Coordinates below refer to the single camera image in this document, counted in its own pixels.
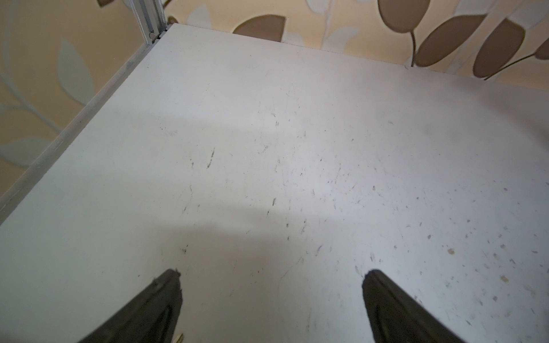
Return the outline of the aluminium cage frame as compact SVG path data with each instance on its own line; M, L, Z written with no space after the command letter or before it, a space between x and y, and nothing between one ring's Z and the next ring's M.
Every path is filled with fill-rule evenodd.
M166 29L163 1L1 3L1 218Z

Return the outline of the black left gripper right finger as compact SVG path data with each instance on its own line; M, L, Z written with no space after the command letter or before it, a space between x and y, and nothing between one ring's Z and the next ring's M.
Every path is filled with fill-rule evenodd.
M376 343L463 341L380 270L366 274L363 299Z

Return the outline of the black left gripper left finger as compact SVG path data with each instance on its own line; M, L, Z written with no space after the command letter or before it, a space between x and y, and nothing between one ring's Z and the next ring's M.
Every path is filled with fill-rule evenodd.
M180 273L168 269L81 341L171 342L182 303Z

